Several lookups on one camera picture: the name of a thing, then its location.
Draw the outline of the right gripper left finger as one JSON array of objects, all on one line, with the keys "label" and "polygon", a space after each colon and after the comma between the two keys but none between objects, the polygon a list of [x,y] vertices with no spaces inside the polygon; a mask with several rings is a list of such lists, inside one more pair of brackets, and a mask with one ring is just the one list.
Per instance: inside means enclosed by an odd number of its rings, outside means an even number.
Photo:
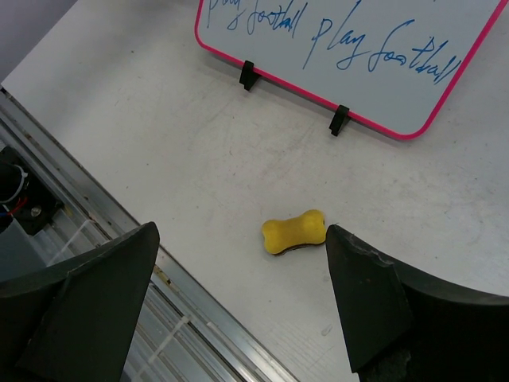
[{"label": "right gripper left finger", "polygon": [[119,381],[157,258],[143,224],[1,283],[3,381]]}]

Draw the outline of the yellow bone-shaped eraser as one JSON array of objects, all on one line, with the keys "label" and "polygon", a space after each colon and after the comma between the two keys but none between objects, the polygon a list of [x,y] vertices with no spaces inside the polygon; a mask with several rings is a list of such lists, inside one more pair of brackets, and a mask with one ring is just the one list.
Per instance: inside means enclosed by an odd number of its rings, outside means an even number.
[{"label": "yellow bone-shaped eraser", "polygon": [[325,214],[311,209],[287,220],[267,220],[262,224],[263,245],[271,255],[295,248],[319,246],[325,242]]}]

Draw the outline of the pink framed whiteboard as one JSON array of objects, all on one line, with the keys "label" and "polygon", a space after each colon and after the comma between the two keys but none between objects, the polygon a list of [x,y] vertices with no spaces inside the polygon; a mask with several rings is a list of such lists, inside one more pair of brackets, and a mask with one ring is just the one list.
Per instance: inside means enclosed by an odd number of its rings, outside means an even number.
[{"label": "pink framed whiteboard", "polygon": [[504,1],[202,1],[198,44],[242,69],[397,139],[422,135]]}]

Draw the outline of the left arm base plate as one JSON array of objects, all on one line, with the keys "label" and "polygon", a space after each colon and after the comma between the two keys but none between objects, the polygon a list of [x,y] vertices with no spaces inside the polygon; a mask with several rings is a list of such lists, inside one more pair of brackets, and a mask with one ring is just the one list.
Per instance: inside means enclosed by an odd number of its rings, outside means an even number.
[{"label": "left arm base plate", "polygon": [[63,206],[14,148],[1,149],[1,232],[16,221],[35,236]]}]

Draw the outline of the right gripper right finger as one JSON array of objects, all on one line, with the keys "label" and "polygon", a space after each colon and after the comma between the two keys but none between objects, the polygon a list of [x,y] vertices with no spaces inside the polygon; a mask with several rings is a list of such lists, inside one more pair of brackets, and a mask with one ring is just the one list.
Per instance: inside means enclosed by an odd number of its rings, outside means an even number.
[{"label": "right gripper right finger", "polygon": [[361,381],[506,381],[508,298],[445,281],[338,225],[326,251],[352,373]]}]

